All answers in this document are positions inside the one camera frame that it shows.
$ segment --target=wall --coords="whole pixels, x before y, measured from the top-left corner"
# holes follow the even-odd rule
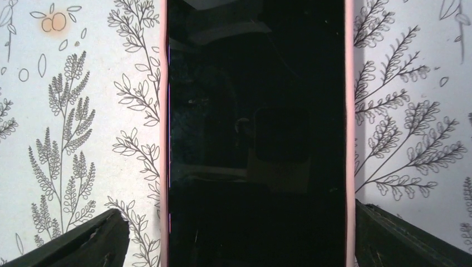
[[[463,0],[355,1],[356,197],[472,251]]]
[[[157,266],[160,3],[0,9],[0,265],[118,208],[130,221],[125,266]]]

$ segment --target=leaf illustration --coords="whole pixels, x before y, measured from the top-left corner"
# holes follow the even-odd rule
[[[138,71],[149,71],[149,67],[144,64],[135,64],[134,65]]]
[[[9,32],[11,32],[12,34],[16,34],[16,28],[14,27],[13,24],[9,24],[7,28]]]
[[[69,11],[69,12],[77,12],[77,11],[79,11],[79,10],[81,10],[81,9],[82,9],[81,6],[71,6],[71,7],[68,7],[68,8],[67,8],[67,11]]]
[[[128,53],[136,53],[139,50],[141,50],[140,46],[130,46],[125,51],[128,52]]]
[[[64,49],[67,48],[67,44],[68,44],[68,40],[65,39],[64,41],[61,42],[61,44],[59,45],[59,51],[63,51]]]
[[[459,9],[459,0],[442,0],[439,20],[449,18]]]
[[[87,28],[84,28],[82,32],[80,33],[80,38],[84,39],[86,35],[87,35]]]
[[[46,14],[44,14],[42,12],[38,12],[38,11],[33,11],[33,12],[30,12],[29,14],[33,18],[45,18],[46,17]]]
[[[152,65],[154,65],[154,67],[160,67],[161,66],[159,60],[157,60],[153,57],[149,57],[149,61],[151,62]]]
[[[46,73],[46,55],[41,54],[40,59],[38,60],[38,73],[40,74],[41,78],[44,77]]]
[[[457,13],[455,20],[463,25],[470,26],[470,18],[462,13]]]
[[[449,81],[449,77],[441,78],[441,80],[439,81],[439,86],[440,87],[445,86],[448,81]]]
[[[5,26],[10,22],[13,15],[13,8],[11,6],[5,6],[0,14],[0,27]]]
[[[21,238],[19,237],[17,233],[15,233],[15,238],[16,238],[16,245],[18,247],[18,251],[20,255],[23,255],[24,254],[23,242],[21,242]]]

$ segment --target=fern illustration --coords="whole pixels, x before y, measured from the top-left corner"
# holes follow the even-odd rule
[[[387,22],[382,22],[382,17],[388,23],[394,23],[394,13],[385,11],[388,2],[388,0],[369,1],[367,7],[362,9],[356,22],[359,25],[356,27],[358,31],[356,36],[362,37],[357,39],[357,43],[362,44],[359,47],[374,48],[373,43],[384,41],[383,36],[375,39],[364,37],[381,36],[382,31],[387,31],[388,27],[385,24]],[[369,21],[373,24],[364,26]],[[373,33],[368,35],[359,31]],[[427,78],[430,68],[416,63],[420,51],[409,52],[409,44],[414,41],[419,31],[420,28],[415,26],[402,33],[401,38],[391,45],[392,52],[386,55],[386,61],[380,62],[380,66],[374,61],[366,61],[355,81],[356,122],[359,126],[364,123],[375,124],[375,130],[367,140],[367,155],[356,156],[355,175],[357,176],[365,168],[368,161],[372,159],[381,161],[379,167],[364,180],[356,192],[368,184],[375,183],[381,195],[391,194],[396,201],[405,195],[413,199],[417,192],[423,197],[429,197],[431,190],[438,185],[436,181],[427,181],[424,177],[403,173],[408,169],[415,169],[421,176],[438,173],[462,159],[463,154],[467,152],[460,141],[445,144],[459,123],[447,116],[442,121],[437,121],[440,103],[429,100],[411,102],[406,89],[381,95],[385,89],[388,90],[389,83],[397,78],[405,83]],[[403,128],[399,127],[398,119],[389,114],[390,110],[397,110],[400,107],[405,107]],[[415,142],[416,145],[406,147],[409,142]],[[405,151],[403,157],[408,159],[407,163],[379,175],[385,165],[402,149]]]
[[[13,102],[6,98],[3,99],[3,102],[0,102],[0,139],[6,139],[14,133],[18,127],[18,122],[16,122],[14,118],[6,118],[8,116],[8,111],[12,109],[12,106]]]
[[[375,47],[384,40],[383,32],[390,30],[389,25],[395,20],[395,13],[386,12],[385,4],[389,0],[369,0],[361,8],[361,13],[354,21],[354,46],[357,48]]]
[[[85,154],[77,150],[92,134],[90,128],[95,110],[90,110],[89,97],[81,97],[90,72],[84,72],[86,52],[67,57],[64,73],[49,84],[49,104],[62,123],[56,141],[46,128],[44,140],[36,140],[36,149],[28,148],[33,172],[43,194],[39,204],[31,205],[33,222],[38,232],[35,243],[52,240],[93,217],[96,202],[90,200],[95,181],[95,164],[87,164]],[[72,173],[67,174],[63,162],[72,157]]]
[[[470,177],[464,180],[463,192],[467,213],[472,218],[472,179]],[[461,237],[464,239],[464,244],[469,247],[469,252],[472,253],[472,225],[463,222],[460,224],[460,231],[462,232]]]
[[[139,215],[133,209],[135,201],[125,204],[123,201],[114,200],[108,196],[108,202],[105,204],[109,209],[119,209],[121,216],[125,221],[129,222],[130,231],[132,234],[131,242],[139,246],[139,253],[133,256],[139,259],[139,262],[132,264],[134,267],[155,267],[160,264],[160,255],[152,256],[152,253],[157,252],[160,246],[160,240],[150,239],[144,231],[148,227],[148,220],[146,215]]]

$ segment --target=botanical wallpaper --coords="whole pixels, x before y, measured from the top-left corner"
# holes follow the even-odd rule
[[[356,197],[472,253],[472,2],[354,14]]]
[[[0,265],[106,209],[160,263],[160,3],[0,2]]]

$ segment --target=leafy branch drawing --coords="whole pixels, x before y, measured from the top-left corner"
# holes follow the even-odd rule
[[[463,13],[462,0],[442,0],[439,20],[447,19],[454,15],[454,19],[459,24],[459,35],[454,39],[455,43],[460,43],[461,64],[464,63],[465,43],[464,26],[470,26],[470,18]]]
[[[385,13],[386,3],[388,0],[370,1],[367,9],[363,10],[374,10],[371,12],[373,14]],[[367,15],[362,15],[362,12],[360,17],[368,21],[365,19]],[[394,22],[393,14],[389,17],[389,21]],[[382,28],[383,30],[373,26],[367,28],[377,31],[377,34],[371,34],[371,36],[381,36],[381,31],[385,31],[385,28]],[[385,196],[390,192],[397,201],[404,195],[413,199],[417,191],[423,197],[428,197],[431,189],[437,186],[437,182],[424,181],[423,177],[401,173],[407,169],[415,169],[422,176],[438,173],[440,169],[445,169],[462,159],[463,154],[467,152],[461,142],[444,144],[445,140],[451,137],[455,126],[459,124],[457,120],[444,117],[443,121],[436,123],[436,127],[430,125],[437,121],[436,114],[440,112],[438,102],[431,103],[429,100],[418,103],[410,102],[410,96],[405,89],[373,99],[396,78],[402,79],[405,83],[427,78],[429,67],[413,66],[419,58],[420,52],[408,53],[409,44],[413,42],[419,30],[418,26],[409,28],[407,33],[403,33],[401,38],[396,40],[395,45],[391,45],[392,52],[386,55],[386,62],[381,62],[380,75],[376,73],[377,67],[374,61],[367,61],[355,81],[356,122],[359,126],[366,122],[376,123],[375,130],[368,139],[370,151],[367,155],[362,155],[363,158],[356,153],[355,175],[357,176],[362,168],[365,168],[368,161],[372,159],[382,161],[380,166],[357,188],[356,192],[368,184],[375,183],[381,195]],[[365,34],[358,33],[356,36],[365,36]],[[376,43],[383,41],[384,38],[361,38],[358,40],[360,40],[358,43],[362,44],[360,47],[375,47]],[[389,115],[389,111],[397,110],[403,106],[406,106],[406,116],[404,130],[401,130],[397,120]],[[414,137],[420,137],[421,141],[406,149],[408,162],[395,167],[393,171],[386,174],[377,175],[393,156]]]
[[[137,86],[132,86],[131,81],[126,74],[122,74],[122,82],[114,82],[118,89],[117,95],[121,97],[120,104],[126,105],[127,108],[143,112],[145,114],[144,126],[154,127],[160,122],[159,117],[159,89],[160,89],[160,60],[158,57],[151,56],[150,50],[154,53],[159,53],[157,46],[148,46],[145,40],[145,29],[153,28],[159,24],[158,14],[154,14],[154,3],[151,0],[114,0],[115,7],[109,13],[108,23],[109,27],[117,28],[116,32],[120,37],[125,38],[123,46],[128,53],[136,53],[143,51],[145,60],[135,64],[137,71],[145,73],[147,79],[139,82]],[[130,134],[121,131],[121,137],[117,137],[117,143],[113,144],[113,151],[123,156],[136,156],[142,161],[144,168],[140,171],[145,175],[144,179],[148,182],[148,187],[151,193],[148,198],[155,201],[155,206],[158,209],[158,216],[160,210],[160,183],[157,160],[159,158],[159,146],[152,144],[140,145],[137,139],[137,129],[133,128]],[[160,239],[151,241],[147,234],[143,231],[145,227],[140,227],[140,223],[144,221],[144,216],[139,217],[133,215],[131,211],[134,206],[134,201],[131,207],[118,202],[113,202],[109,197],[108,206],[119,206],[124,217],[131,221],[131,232],[135,234],[133,242],[139,245],[141,253],[134,254],[134,257],[140,259],[132,265],[135,267],[155,267],[159,266],[160,256],[151,257],[150,253],[157,249]]]
[[[89,199],[95,181],[95,164],[87,165],[85,154],[76,153],[91,136],[90,127],[95,118],[95,110],[90,111],[89,97],[80,97],[90,76],[89,71],[83,72],[85,58],[85,51],[80,57],[68,56],[64,74],[59,73],[49,84],[50,108],[62,123],[60,141],[53,140],[48,127],[44,141],[36,140],[37,156],[31,146],[28,148],[33,172],[43,191],[40,203],[31,205],[38,231],[37,246],[45,243],[43,236],[50,240],[57,238],[92,218],[95,212],[96,202]],[[72,156],[73,172],[68,179],[64,172],[65,156]]]
[[[389,0],[369,0],[361,8],[361,14],[354,21],[354,46],[357,48],[375,47],[384,40],[382,32],[390,30],[395,22],[394,12],[386,12],[385,4]]]
[[[12,47],[12,34],[16,35],[16,28],[13,25],[13,7],[18,3],[18,0],[9,0],[8,4],[3,8],[0,13],[0,27],[7,26],[8,28],[8,41],[5,46],[8,47],[7,62],[10,62],[10,54]]]
[[[119,153],[123,156],[137,156],[136,158],[142,161],[144,168],[140,173],[146,175],[144,180],[153,181],[149,183],[148,187],[152,194],[148,195],[148,198],[156,201],[155,206],[159,208],[159,171],[157,168],[158,158],[160,149],[155,144],[152,145],[139,145],[139,141],[136,137],[137,129],[133,128],[131,134],[127,134],[125,131],[121,131],[121,137],[117,137],[118,143],[113,145],[113,152]]]
[[[12,133],[16,131],[18,127],[18,123],[14,118],[10,118],[9,120],[6,119],[8,116],[8,111],[12,109],[13,102],[11,100],[7,100],[6,98],[3,99],[3,103],[0,102],[0,138],[6,139]]]
[[[125,204],[123,201],[113,200],[108,196],[108,203],[105,204],[109,209],[119,209],[121,216],[125,221],[129,222],[130,231],[133,234],[131,242],[139,246],[139,253],[133,254],[134,257],[140,259],[140,262],[132,264],[134,267],[153,267],[159,266],[160,255],[152,256],[151,253],[157,251],[160,246],[160,239],[150,239],[149,236],[144,232],[148,227],[148,220],[146,215],[139,215],[133,209],[135,201],[131,201],[129,204]]]
[[[112,10],[108,16],[109,27],[118,28],[116,32],[120,37],[125,37],[123,46],[126,52],[136,53],[144,51],[146,61],[135,64],[140,72],[147,73],[147,80],[140,82],[138,87],[132,88],[127,75],[123,74],[123,84],[115,82],[118,95],[122,96],[120,103],[129,105],[134,111],[144,111],[147,122],[145,126],[155,126],[159,123],[159,89],[160,89],[160,60],[149,55],[149,47],[146,45],[144,31],[159,24],[158,14],[154,14],[154,4],[150,0],[115,0],[115,6],[119,9]],[[155,53],[159,53],[157,46],[150,47]],[[149,93],[149,82],[153,92]]]

